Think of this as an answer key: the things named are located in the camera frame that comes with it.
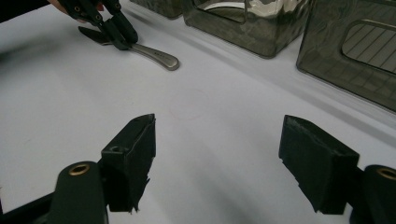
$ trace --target metal spoon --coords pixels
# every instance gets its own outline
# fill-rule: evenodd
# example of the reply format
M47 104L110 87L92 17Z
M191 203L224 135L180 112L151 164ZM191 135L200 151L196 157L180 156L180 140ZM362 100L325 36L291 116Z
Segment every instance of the metal spoon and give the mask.
M96 43L106 46L106 45L112 45L112 43L107 39L107 37L98 32L94 31L82 26L78 27L79 31L87 36L89 39L95 41ZM172 56L170 54L167 54L165 52L156 50L156 49L151 49L148 47L145 47L143 45L139 44L132 44L130 47L130 50L134 50L138 53L141 53L150 59L154 60L155 62L159 63L163 67L165 67L169 71L174 71L178 69L179 67L179 62L178 59L175 56Z

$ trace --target clear plastic container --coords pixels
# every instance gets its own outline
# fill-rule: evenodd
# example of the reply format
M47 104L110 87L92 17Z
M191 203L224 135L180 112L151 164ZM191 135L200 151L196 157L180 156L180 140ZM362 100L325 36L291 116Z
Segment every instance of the clear plastic container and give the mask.
M180 0L131 0L131 2L157 12L168 19L175 19L182 13Z
M310 0L181 0L187 25L275 57L305 28Z
M316 0L297 67L396 111L396 1Z

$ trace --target spoon handle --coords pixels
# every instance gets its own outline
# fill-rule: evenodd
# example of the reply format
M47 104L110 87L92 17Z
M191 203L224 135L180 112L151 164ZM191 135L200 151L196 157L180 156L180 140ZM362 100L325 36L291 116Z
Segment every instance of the spoon handle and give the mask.
M131 50L134 50L138 53L141 53L150 59L156 61L157 63L161 64L163 67L165 67L169 71L174 71L178 69L179 67L179 62L178 59L175 56L172 56L168 53L156 50L156 49L151 49L143 45L139 44L132 44Z

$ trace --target white tabletop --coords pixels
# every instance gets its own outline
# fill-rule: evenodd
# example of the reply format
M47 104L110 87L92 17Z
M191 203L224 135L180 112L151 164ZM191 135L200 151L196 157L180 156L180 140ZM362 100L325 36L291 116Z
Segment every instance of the white tabletop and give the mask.
M316 214L277 156L286 114L309 119L396 168L396 115L311 76L301 38L272 60L134 5L139 43L181 61L169 72L100 46L48 6L0 23L0 197L5 212L54 190L57 175L100 151L135 117L157 118L157 158L139 213L110 223L347 224Z

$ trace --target white table surface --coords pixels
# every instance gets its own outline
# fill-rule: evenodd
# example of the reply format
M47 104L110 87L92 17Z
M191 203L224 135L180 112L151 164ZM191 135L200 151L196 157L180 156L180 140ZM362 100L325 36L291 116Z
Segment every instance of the white table surface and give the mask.
M309 119L369 164L396 167L396 116L311 76L301 38L272 60L123 1L139 43L177 56L169 72L97 45L48 6L0 23L0 197L5 212L98 161L135 117L156 115L157 158L139 213L116 223L348 223L316 214L277 156L286 114Z

